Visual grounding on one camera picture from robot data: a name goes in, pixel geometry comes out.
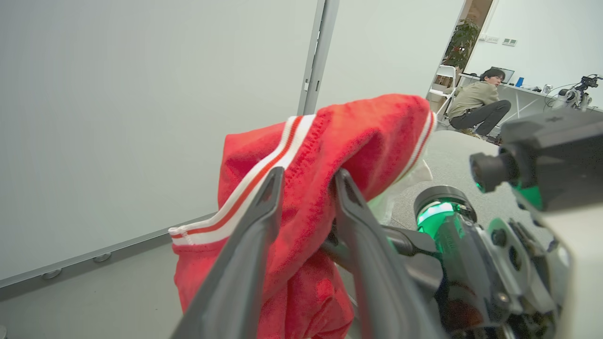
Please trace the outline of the white folding chair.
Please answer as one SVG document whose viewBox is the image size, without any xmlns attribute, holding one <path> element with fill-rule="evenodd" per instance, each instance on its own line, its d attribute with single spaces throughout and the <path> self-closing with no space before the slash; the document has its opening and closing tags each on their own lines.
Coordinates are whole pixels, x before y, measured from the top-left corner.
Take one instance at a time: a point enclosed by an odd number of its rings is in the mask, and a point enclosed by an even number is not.
<svg viewBox="0 0 603 339">
<path fill-rule="evenodd" d="M 439 65 L 433 83 L 429 88 L 427 99 L 433 105 L 437 105 L 436 114 L 442 116 L 448 109 L 448 105 L 454 99 L 457 85 L 457 68 L 450 65 Z"/>
</svg>

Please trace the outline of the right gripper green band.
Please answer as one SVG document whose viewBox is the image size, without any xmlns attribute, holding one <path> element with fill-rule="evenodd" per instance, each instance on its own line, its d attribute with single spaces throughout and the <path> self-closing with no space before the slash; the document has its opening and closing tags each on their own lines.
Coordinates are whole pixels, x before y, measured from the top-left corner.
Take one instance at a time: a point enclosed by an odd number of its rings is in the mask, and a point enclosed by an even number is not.
<svg viewBox="0 0 603 339">
<path fill-rule="evenodd" d="M 418 231 L 383 230 L 424 299 L 440 289 L 441 323 L 451 339 L 555 339 L 568 272 L 556 239 L 544 247 L 514 219 L 481 225 L 452 186 L 422 191 L 414 214 Z"/>
</svg>

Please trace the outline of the white desk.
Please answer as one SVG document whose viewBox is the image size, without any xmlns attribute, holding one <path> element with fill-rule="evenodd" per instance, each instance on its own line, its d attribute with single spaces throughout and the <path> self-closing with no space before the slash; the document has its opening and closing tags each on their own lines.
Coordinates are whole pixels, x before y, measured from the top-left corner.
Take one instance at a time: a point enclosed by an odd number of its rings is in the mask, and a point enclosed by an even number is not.
<svg viewBox="0 0 603 339">
<path fill-rule="evenodd" d="M 560 91 L 556 89 L 551 94 L 542 94 L 508 84 L 500 84 L 498 87 L 499 98 L 511 102 L 510 111 L 500 122 L 503 124 L 506 121 L 551 111 L 556 103 L 558 92 Z"/>
</svg>

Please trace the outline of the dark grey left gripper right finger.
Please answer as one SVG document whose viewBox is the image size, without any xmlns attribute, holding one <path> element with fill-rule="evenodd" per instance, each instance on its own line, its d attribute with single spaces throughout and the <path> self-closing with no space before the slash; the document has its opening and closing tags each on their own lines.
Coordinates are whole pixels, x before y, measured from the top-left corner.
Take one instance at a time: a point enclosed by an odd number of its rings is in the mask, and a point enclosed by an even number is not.
<svg viewBox="0 0 603 339">
<path fill-rule="evenodd" d="M 334 176 L 336 234 L 348 247 L 362 339 L 444 339 L 351 174 Z"/>
</svg>

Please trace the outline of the red garment with white stripes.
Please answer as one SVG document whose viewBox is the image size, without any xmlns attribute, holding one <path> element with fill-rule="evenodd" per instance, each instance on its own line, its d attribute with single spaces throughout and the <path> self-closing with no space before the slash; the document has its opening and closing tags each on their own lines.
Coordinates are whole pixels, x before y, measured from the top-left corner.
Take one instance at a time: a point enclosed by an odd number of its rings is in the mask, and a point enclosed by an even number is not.
<svg viewBox="0 0 603 339">
<path fill-rule="evenodd" d="M 282 167 L 282 221 L 269 249 L 257 339 L 344 339 L 352 304 L 334 263 L 319 251 L 335 216 L 330 180 L 346 169 L 370 205 L 431 180 L 422 152 L 436 124 L 426 99 L 389 94 L 227 135 L 217 214 L 169 230 L 183 311 L 266 175 Z"/>
</svg>

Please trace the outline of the seated person in olive shirt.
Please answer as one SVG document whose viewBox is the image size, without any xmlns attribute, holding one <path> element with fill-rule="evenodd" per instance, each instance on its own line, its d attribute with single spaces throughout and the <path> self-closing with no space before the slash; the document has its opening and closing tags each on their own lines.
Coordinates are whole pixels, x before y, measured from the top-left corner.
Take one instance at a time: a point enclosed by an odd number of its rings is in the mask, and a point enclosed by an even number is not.
<svg viewBox="0 0 603 339">
<path fill-rule="evenodd" d="M 499 99 L 498 87 L 504 79 L 504 71 L 492 67 L 480 76 L 480 81 L 457 89 L 448 112 L 450 125 L 487 141 L 489 133 L 511 109 L 508 99 Z"/>
</svg>

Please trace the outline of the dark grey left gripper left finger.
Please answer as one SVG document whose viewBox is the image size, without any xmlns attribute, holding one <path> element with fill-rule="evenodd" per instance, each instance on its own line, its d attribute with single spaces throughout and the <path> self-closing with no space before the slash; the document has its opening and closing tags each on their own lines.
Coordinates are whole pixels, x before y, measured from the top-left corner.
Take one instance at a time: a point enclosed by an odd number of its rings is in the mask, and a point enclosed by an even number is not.
<svg viewBox="0 0 603 339">
<path fill-rule="evenodd" d="M 257 339 L 269 248 L 281 223 L 284 168 L 269 171 L 171 339 Z"/>
</svg>

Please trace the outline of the green potted plant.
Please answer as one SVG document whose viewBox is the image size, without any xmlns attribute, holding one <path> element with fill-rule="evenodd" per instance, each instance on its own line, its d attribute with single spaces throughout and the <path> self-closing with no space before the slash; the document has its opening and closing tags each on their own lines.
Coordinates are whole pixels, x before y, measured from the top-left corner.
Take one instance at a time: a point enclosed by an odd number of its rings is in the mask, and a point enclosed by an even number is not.
<svg viewBox="0 0 603 339">
<path fill-rule="evenodd" d="M 480 27 L 471 19 L 459 21 L 440 64 L 463 70 L 469 62 L 470 53 L 480 36 L 480 31 Z"/>
</svg>

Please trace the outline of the grey metal partition post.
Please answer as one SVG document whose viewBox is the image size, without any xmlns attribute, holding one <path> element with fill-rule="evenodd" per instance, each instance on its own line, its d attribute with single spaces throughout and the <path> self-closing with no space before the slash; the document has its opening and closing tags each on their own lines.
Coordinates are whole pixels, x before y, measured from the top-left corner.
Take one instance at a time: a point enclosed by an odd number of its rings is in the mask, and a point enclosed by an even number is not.
<svg viewBox="0 0 603 339">
<path fill-rule="evenodd" d="M 298 115 L 316 112 L 319 90 L 323 82 L 339 8 L 340 0 L 317 0 L 300 91 Z"/>
</svg>

